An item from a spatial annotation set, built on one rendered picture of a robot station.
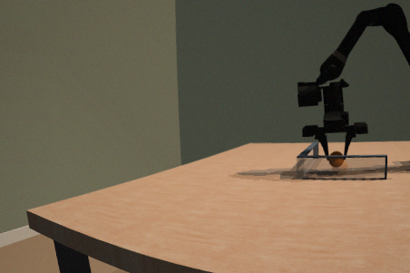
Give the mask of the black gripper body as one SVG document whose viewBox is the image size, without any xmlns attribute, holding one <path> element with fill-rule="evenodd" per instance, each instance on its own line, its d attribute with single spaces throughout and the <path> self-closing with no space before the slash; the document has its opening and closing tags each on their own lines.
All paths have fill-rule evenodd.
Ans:
<svg viewBox="0 0 410 273">
<path fill-rule="evenodd" d="M 328 104 L 328 105 L 324 105 L 325 112 L 327 113 L 326 107 L 330 107 L 330 111 L 337 111 L 337 106 L 341 106 L 344 111 L 343 104 Z M 354 122 L 354 125 L 342 125 L 342 130 L 340 132 L 337 132 L 337 131 L 326 132 L 324 130 L 324 127 L 318 127 L 318 125 L 313 125 L 313 126 L 306 126 L 303 128 L 302 137 L 313 137 L 315 135 L 316 138 L 321 138 L 321 137 L 325 137 L 326 133 L 341 133 L 341 132 L 347 132 L 347 135 L 367 134 L 368 128 L 367 128 L 366 122 Z"/>
</svg>

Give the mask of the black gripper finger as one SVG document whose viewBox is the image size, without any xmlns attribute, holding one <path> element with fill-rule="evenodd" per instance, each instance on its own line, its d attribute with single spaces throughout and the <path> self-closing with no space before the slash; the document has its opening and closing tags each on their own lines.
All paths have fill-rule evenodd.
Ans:
<svg viewBox="0 0 410 273">
<path fill-rule="evenodd" d="M 355 135 L 346 135 L 346 144 L 345 144 L 344 155 L 347 155 L 347 150 L 348 150 L 348 147 L 351 143 L 352 138 L 356 138 L 356 136 Z"/>
<path fill-rule="evenodd" d="M 322 148 L 324 149 L 324 153 L 326 156 L 328 156 L 328 145 L 327 145 L 327 136 L 325 135 L 325 137 L 321 137 L 321 138 L 316 138 L 318 139 L 321 143 Z"/>
</svg>

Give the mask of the clear grey l-shaped low wall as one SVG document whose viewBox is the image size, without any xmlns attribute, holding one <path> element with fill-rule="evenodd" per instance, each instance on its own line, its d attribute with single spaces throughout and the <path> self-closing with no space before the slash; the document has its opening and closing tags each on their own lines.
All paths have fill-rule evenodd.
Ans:
<svg viewBox="0 0 410 273">
<path fill-rule="evenodd" d="M 310 152 L 317 146 L 318 142 L 313 141 L 304 151 L 302 151 L 297 158 L 302 159 L 302 158 L 371 158 L 371 157 L 377 157 L 377 158 L 384 158 L 386 157 L 386 177 L 387 177 L 387 155 L 385 154 L 378 154 L 378 155 L 328 155 L 328 156 L 323 156 L 323 155 L 308 155 Z"/>
</svg>

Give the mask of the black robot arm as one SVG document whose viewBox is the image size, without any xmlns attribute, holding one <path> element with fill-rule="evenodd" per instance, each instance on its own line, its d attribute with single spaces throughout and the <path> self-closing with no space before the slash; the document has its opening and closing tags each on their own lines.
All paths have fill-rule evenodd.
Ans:
<svg viewBox="0 0 410 273">
<path fill-rule="evenodd" d="M 342 79 L 340 82 L 330 83 L 329 86 L 319 87 L 319 85 L 338 78 L 346 65 L 348 54 L 366 27 L 379 25 L 382 25 L 396 39 L 410 66 L 410 33 L 400 5 L 391 3 L 374 10 L 361 11 L 340 46 L 320 66 L 321 74 L 317 80 L 313 83 L 298 83 L 298 107 L 317 106 L 318 102 L 322 102 L 321 89 L 324 104 L 343 104 L 342 88 L 348 87 L 349 83 Z M 348 112 L 343 112 L 340 107 L 337 106 L 337 111 L 330 111 L 330 107 L 326 107 L 327 113 L 324 113 L 323 118 L 326 132 L 340 132 L 342 125 L 349 124 Z"/>
</svg>

